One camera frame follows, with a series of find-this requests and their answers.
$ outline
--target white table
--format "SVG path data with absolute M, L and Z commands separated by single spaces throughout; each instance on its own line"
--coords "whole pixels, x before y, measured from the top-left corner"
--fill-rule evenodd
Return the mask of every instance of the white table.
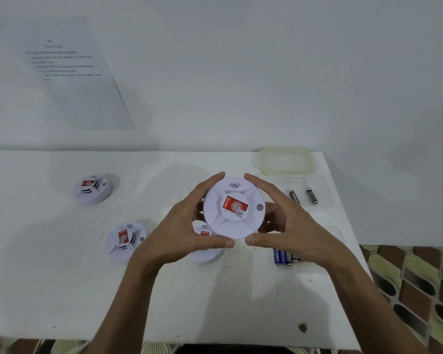
M 0 335 L 92 338 L 125 270 L 104 250 L 107 233 L 127 220 L 151 231 L 210 175 L 258 173 L 251 157 L 0 150 Z M 334 205 L 312 215 L 339 228 L 367 268 L 325 159 L 315 157 Z M 80 207 L 72 188 L 91 173 L 110 174 L 114 189 L 100 204 Z M 305 334 L 298 328 L 303 322 Z M 184 258 L 164 266 L 144 339 L 359 349 L 327 274 L 277 269 L 271 249 L 244 241 L 210 265 Z

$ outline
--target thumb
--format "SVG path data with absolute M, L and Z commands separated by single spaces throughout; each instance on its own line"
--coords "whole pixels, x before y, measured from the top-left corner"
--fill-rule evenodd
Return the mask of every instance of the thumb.
M 207 248 L 233 248 L 235 241 L 225 236 L 197 236 L 195 240 L 195 251 Z
M 286 243 L 285 234 L 251 234 L 245 239 L 248 246 L 279 248 L 282 249 Z

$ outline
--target smoke detector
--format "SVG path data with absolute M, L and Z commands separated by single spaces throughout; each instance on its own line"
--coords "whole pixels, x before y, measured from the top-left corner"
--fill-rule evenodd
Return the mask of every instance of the smoke detector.
M 204 217 L 208 226 L 234 240 L 256 232 L 265 213 L 261 191 L 241 177 L 221 179 L 205 195 Z
M 201 236 L 217 236 L 215 232 L 203 221 L 194 221 L 192 223 L 194 231 Z M 192 262 L 199 264 L 208 264 L 215 262 L 223 255 L 223 248 L 208 248 L 206 250 L 200 250 L 192 252 L 189 258 Z
M 125 222 L 109 233 L 105 249 L 115 261 L 126 262 L 147 236 L 148 232 L 139 222 Z
M 111 182 L 105 175 L 89 175 L 74 186 L 74 198 L 84 206 L 98 204 L 105 200 L 110 192 Z

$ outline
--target patterned floor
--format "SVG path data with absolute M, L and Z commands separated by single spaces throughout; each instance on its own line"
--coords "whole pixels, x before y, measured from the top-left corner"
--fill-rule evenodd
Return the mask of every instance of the patterned floor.
M 374 282 L 432 354 L 443 354 L 443 248 L 361 245 Z M 0 354 L 85 354 L 88 341 L 0 338 Z M 178 344 L 144 343 L 142 354 L 172 354 Z M 358 351 L 289 348 L 297 354 Z

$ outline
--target human hand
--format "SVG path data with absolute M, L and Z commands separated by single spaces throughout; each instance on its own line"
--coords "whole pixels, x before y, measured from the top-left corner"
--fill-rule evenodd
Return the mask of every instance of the human hand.
M 248 246 L 288 251 L 300 259 L 325 267 L 338 256 L 351 254 L 349 249 L 320 226 L 298 203 L 275 185 L 251 174 L 246 180 L 266 192 L 275 203 L 266 202 L 266 216 L 259 233 L 249 235 Z M 278 231 L 280 234 L 268 234 Z
M 208 178 L 175 204 L 154 231 L 136 248 L 130 263 L 138 262 L 139 266 L 143 261 L 150 265 L 152 270 L 157 271 L 162 265 L 178 261 L 193 251 L 234 247 L 235 242 L 231 238 L 200 236 L 192 226 L 194 220 L 204 221 L 201 200 L 206 192 L 224 177 L 225 173 L 221 172 Z

